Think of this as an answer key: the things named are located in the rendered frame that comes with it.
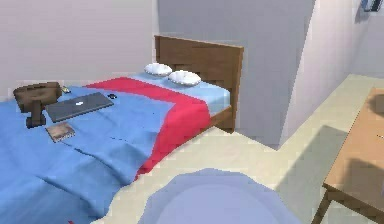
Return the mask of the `wooden bed with blue blanket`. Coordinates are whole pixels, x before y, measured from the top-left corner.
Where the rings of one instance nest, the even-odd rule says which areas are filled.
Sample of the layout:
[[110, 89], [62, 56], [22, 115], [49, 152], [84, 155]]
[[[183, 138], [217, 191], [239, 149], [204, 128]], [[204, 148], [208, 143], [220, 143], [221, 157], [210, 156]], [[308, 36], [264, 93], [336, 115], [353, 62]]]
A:
[[217, 126], [233, 132], [243, 50], [172, 37], [155, 39], [156, 58], [197, 73], [192, 87], [139, 74], [86, 87], [113, 105], [69, 119], [73, 137], [54, 143], [26, 127], [13, 100], [0, 102], [0, 224], [92, 224], [115, 194], [186, 141]]

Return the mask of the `white round pillow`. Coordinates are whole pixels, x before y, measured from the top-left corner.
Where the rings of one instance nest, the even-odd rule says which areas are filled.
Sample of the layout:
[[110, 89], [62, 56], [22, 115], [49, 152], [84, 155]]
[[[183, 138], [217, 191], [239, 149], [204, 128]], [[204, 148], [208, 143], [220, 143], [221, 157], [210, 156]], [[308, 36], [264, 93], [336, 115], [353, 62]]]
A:
[[173, 72], [172, 68], [166, 64], [151, 63], [144, 67], [144, 71], [151, 75], [168, 76]]
[[173, 83], [186, 86], [195, 86], [202, 81], [201, 77], [196, 73], [184, 70], [172, 72], [168, 79]]

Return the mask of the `grey closed laptop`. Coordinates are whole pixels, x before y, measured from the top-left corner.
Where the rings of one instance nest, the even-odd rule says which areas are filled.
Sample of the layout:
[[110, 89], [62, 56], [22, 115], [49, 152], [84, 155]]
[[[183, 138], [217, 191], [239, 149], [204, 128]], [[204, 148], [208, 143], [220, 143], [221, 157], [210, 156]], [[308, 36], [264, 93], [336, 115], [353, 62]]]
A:
[[45, 110], [56, 123], [112, 106], [113, 102], [100, 92], [47, 105]]

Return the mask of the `brown small book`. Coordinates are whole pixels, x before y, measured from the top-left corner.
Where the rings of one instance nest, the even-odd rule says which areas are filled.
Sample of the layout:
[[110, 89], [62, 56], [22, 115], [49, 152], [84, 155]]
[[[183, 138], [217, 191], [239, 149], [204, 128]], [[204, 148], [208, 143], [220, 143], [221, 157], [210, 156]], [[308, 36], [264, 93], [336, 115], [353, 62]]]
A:
[[60, 142], [75, 135], [75, 130], [67, 123], [62, 122], [46, 128], [54, 143]]

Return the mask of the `light wooden table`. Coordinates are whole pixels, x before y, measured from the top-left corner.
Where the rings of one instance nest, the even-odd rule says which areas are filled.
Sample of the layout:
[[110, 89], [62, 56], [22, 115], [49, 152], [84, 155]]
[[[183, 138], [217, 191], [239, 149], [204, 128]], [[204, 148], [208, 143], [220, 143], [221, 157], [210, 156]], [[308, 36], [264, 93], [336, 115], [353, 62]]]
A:
[[332, 201], [384, 224], [384, 88], [371, 89], [322, 186], [311, 224]]

